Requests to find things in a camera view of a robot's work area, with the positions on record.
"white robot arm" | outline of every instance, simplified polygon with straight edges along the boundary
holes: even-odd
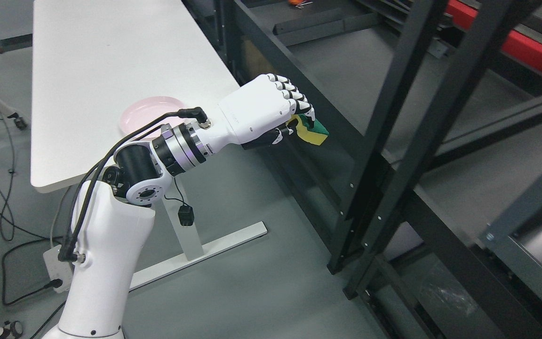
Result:
[[[161,136],[151,142],[128,142],[116,150],[118,167],[104,173],[104,181],[112,185],[115,195],[131,204],[151,204],[164,196],[172,177],[204,163],[224,146],[276,144],[293,133],[286,126],[293,114],[305,114],[310,124],[315,120],[306,97],[290,80],[274,74],[259,75],[222,99],[213,112],[185,111],[198,122],[173,128],[165,125]]]
[[[214,112],[167,113],[119,141],[75,194],[71,227],[58,255],[75,266],[71,291],[58,325],[44,338],[123,339],[120,323],[131,277],[155,215],[149,205],[164,197],[174,176],[228,144],[278,143],[293,133],[287,125],[293,114],[305,114],[309,125],[314,123],[313,107],[288,79],[260,75],[222,99]],[[161,136],[152,141],[132,139],[148,135],[146,130],[167,116],[196,121],[158,126]],[[117,165],[98,180],[111,156]]]

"white tabletop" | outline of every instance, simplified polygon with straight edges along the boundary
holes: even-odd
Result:
[[[78,183],[123,137],[123,110],[164,95],[211,110],[238,88],[180,0],[35,0],[31,183]]]

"cable connector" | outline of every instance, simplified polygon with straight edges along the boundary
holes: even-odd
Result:
[[[208,116],[202,110],[202,107],[194,107],[193,109],[180,109],[177,111],[179,118],[194,118],[198,121],[198,126],[202,129],[208,129],[211,125]]]
[[[24,121],[24,118],[22,118],[20,115],[18,115],[18,113],[14,113],[14,114],[8,116],[8,119],[12,119],[12,118],[14,119],[14,124],[16,125],[16,127],[19,130],[24,131],[24,129],[26,129],[26,127],[28,127],[28,125]]]

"gray floor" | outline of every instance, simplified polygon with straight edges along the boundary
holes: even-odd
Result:
[[[31,53],[0,56],[0,96],[27,116]],[[30,131],[11,131],[18,162],[11,208],[18,225],[47,234],[62,192],[39,194],[30,186]],[[9,157],[0,122],[2,186]],[[183,182],[204,242],[260,220],[269,234],[132,292],[124,320],[129,338],[383,338],[359,299],[344,298],[348,272],[327,272],[327,249],[260,153],[228,148],[183,175]],[[179,252],[164,211],[157,210],[139,267]],[[26,240],[32,237],[17,234],[10,243],[0,238],[0,258]],[[41,259],[47,248],[42,243],[10,256],[8,299],[47,281]],[[46,291],[13,307],[0,304],[0,323],[21,320],[28,337],[65,296]]]

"yellow sponge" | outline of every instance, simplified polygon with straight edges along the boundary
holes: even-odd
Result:
[[[325,139],[327,139],[329,132],[327,129],[325,129],[325,127],[323,127],[319,120],[315,120],[314,127],[310,127],[305,114],[295,114],[290,120],[288,120],[288,122],[286,122],[286,124],[290,124],[290,122],[294,120],[298,121],[298,124],[296,125],[296,133],[302,140],[319,146],[325,141]]]

